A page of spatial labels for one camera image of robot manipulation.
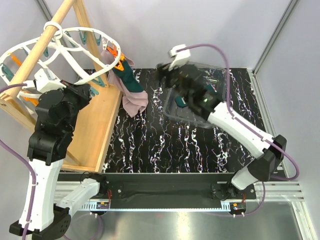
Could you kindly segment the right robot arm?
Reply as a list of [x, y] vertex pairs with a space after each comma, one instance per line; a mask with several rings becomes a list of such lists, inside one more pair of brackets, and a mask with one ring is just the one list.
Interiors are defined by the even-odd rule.
[[266, 133], [228, 108], [227, 100], [213, 87], [205, 86], [202, 77], [202, 70], [193, 64], [175, 69], [170, 69], [168, 63], [156, 66], [155, 78], [160, 84], [174, 89], [194, 114], [225, 131], [253, 156], [254, 159], [220, 189], [222, 195], [228, 194], [236, 199], [248, 186], [268, 182], [273, 177], [284, 159], [287, 140], [280, 134], [272, 136]]

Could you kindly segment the teal clothespin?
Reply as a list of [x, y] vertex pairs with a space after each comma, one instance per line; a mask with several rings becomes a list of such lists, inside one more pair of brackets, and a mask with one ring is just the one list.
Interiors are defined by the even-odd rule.
[[100, 76], [98, 77], [92, 77], [90, 76], [90, 80], [87, 81], [87, 83], [92, 82], [102, 88], [104, 88], [106, 86], [106, 84], [104, 83], [104, 81], [102, 80], [102, 78]]

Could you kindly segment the green sock with reindeer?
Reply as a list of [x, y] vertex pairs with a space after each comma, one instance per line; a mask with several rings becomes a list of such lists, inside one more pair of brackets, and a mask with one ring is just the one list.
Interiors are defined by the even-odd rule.
[[112, 69], [115, 75], [120, 78], [121, 82], [124, 84], [125, 88], [131, 93], [141, 93], [143, 88], [140, 83], [136, 80], [133, 70], [129, 65], [127, 60], [122, 62], [124, 71], [120, 71], [115, 67]]

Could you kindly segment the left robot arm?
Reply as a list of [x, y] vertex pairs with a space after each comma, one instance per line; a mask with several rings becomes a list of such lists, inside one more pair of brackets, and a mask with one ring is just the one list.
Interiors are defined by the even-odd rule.
[[91, 172], [58, 203], [54, 202], [58, 176], [73, 140], [80, 110], [91, 101], [91, 86], [66, 81], [62, 86], [42, 93], [35, 107], [37, 114], [33, 134], [28, 140], [25, 160], [12, 152], [28, 168], [30, 177], [20, 219], [9, 232], [25, 239], [56, 240], [66, 233], [74, 214], [92, 197], [108, 193], [107, 179]]

